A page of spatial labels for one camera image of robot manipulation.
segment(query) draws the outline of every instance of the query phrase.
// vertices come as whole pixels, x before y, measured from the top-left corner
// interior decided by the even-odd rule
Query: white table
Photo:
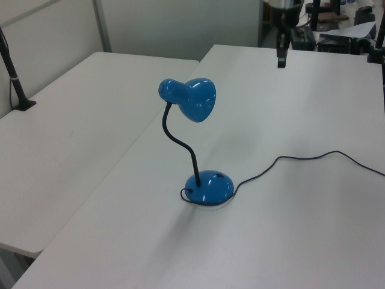
[[[95,53],[0,120],[0,247],[36,257],[197,61]]]
[[[385,171],[381,67],[355,55],[214,46],[189,77],[217,86],[202,123],[168,126],[235,185],[286,154],[340,149]],[[162,112],[16,284],[21,288],[383,288],[385,178],[338,155],[280,161],[227,205],[179,190],[188,152]]]

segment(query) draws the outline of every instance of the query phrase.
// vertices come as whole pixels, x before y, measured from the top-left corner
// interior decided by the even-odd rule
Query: lamp base
[[[192,175],[186,182],[187,198],[199,205],[215,206],[225,203],[234,192],[232,180],[224,173],[216,170],[204,170],[199,172],[200,186],[196,184],[195,176]]]

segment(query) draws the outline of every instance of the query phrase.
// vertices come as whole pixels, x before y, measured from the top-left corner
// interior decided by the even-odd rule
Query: desk lamp
[[[206,78],[197,78],[186,83],[165,79],[159,85],[159,95],[167,102],[163,115],[163,130],[173,142],[183,146],[191,154],[194,174],[187,180],[185,193],[191,203],[214,206],[229,200],[234,191],[232,180],[216,170],[199,172],[197,158],[193,149],[173,137],[167,129],[167,116],[173,104],[193,122],[204,121],[214,108],[216,89],[214,83]]]

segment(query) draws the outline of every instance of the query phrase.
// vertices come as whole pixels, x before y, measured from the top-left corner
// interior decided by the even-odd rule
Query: lamp shade
[[[178,104],[181,112],[193,122],[202,122],[210,115],[217,94],[214,83],[206,78],[186,83],[165,79],[158,92],[163,100]]]

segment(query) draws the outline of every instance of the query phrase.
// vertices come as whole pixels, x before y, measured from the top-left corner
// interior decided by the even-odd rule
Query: black cable
[[[2,32],[1,27],[0,27],[0,36],[3,39],[3,41],[5,43],[5,46],[7,47],[8,54],[9,54],[10,53],[10,48],[8,46],[7,39],[5,38],[5,35]],[[14,110],[13,105],[12,105],[12,80],[11,79],[10,79],[10,105],[11,105],[11,109]]]
[[[260,173],[259,175],[254,176],[254,177],[252,177],[252,178],[250,178],[250,179],[246,179],[245,181],[240,182],[239,185],[237,186],[237,188],[235,189],[234,193],[232,194],[232,196],[231,196],[231,198],[230,198],[229,200],[231,200],[231,199],[233,199],[233,198],[235,197],[235,195],[237,194],[237,192],[238,192],[238,190],[239,190],[239,188],[240,188],[241,185],[244,185],[244,184],[246,184],[247,182],[254,181],[255,179],[260,178],[261,176],[263,176],[264,174],[266,174],[272,167],[274,167],[274,165],[275,165],[275,164],[278,162],[278,160],[281,159],[281,158],[289,158],[289,159],[291,159],[291,160],[300,160],[300,161],[309,161],[309,160],[317,160],[317,159],[319,159],[319,158],[323,158],[324,156],[330,155],[330,154],[341,154],[341,155],[347,157],[349,160],[355,162],[355,163],[356,163],[357,165],[359,165],[360,167],[363,167],[364,169],[370,170],[370,171],[372,171],[372,172],[374,172],[374,173],[377,173],[377,174],[379,174],[379,175],[381,175],[381,176],[385,176],[384,173],[381,173],[381,172],[379,172],[379,171],[377,171],[377,170],[371,169],[370,167],[367,167],[367,166],[364,166],[363,164],[360,164],[358,161],[354,160],[353,158],[349,157],[347,154],[345,154],[345,153],[343,153],[343,152],[341,152],[341,151],[331,151],[331,152],[327,152],[326,154],[319,155],[318,157],[311,157],[311,158],[298,158],[298,157],[288,157],[288,156],[286,156],[286,155],[281,155],[281,156],[277,157],[276,160],[275,160],[275,161],[274,161],[274,162],[273,162],[273,163],[272,163],[266,170],[264,170],[264,171],[263,171],[262,173]],[[182,192],[183,192],[184,190],[189,190],[189,189],[188,189],[188,188],[183,188],[183,189],[180,191],[180,196],[181,196],[181,198],[182,198],[185,202],[188,202],[188,203],[191,203],[191,204],[196,204],[196,205],[203,205],[203,206],[206,206],[206,207],[214,207],[214,206],[217,206],[217,205],[208,205],[208,204],[203,204],[203,203],[195,203],[195,202],[192,202],[192,201],[190,201],[190,200],[188,200],[188,199],[185,199],[185,198],[182,196]]]

